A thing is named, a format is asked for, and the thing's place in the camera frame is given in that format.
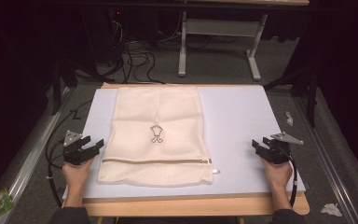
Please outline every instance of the zipper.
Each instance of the zipper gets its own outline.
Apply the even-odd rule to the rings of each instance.
[[[211,159],[208,160],[174,160],[174,161],[163,161],[163,160],[155,160],[155,161],[128,161],[128,160],[121,160],[121,159],[104,159],[103,162],[108,161],[116,161],[128,164],[151,164],[151,163],[163,163],[163,164],[180,164],[180,163],[212,163]]]

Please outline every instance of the metal rail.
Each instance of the metal rail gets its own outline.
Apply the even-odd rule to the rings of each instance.
[[[358,224],[358,214],[356,212],[356,209],[353,206],[353,203],[351,201],[351,197],[347,191],[347,188],[341,181],[341,179],[338,176],[338,173],[336,171],[336,168],[334,167],[333,163],[330,160],[330,157],[328,156],[327,150],[325,149],[322,140],[319,137],[319,134],[315,128],[313,128],[310,123],[308,122],[307,118],[307,110],[305,106],[303,105],[303,102],[301,102],[301,99],[298,97],[294,98],[295,105],[297,109],[300,111],[300,115],[302,119],[305,121],[309,131],[310,135],[313,138],[313,141],[315,142],[316,148],[318,149],[318,156],[320,161],[322,162],[322,167],[324,168],[324,171],[326,173],[327,179],[330,181],[330,185],[336,194],[339,206],[343,210],[343,214],[348,220],[349,224]]]

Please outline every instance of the zipper pull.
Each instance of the zipper pull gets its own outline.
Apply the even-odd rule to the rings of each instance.
[[[212,163],[212,160],[211,160],[211,159],[208,159],[208,160],[200,160],[200,163]]]

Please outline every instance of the mesh bag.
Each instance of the mesh bag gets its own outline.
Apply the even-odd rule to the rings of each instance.
[[[119,88],[98,181],[137,186],[212,183],[197,88]]]

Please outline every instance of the metal stand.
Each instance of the metal stand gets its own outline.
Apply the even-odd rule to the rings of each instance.
[[[261,79],[255,62],[255,52],[266,25],[267,14],[260,21],[216,21],[187,19],[187,13],[182,15],[182,46],[179,55],[179,77],[186,75],[186,35],[233,35],[250,36],[254,38],[252,49],[246,50],[254,81]]]

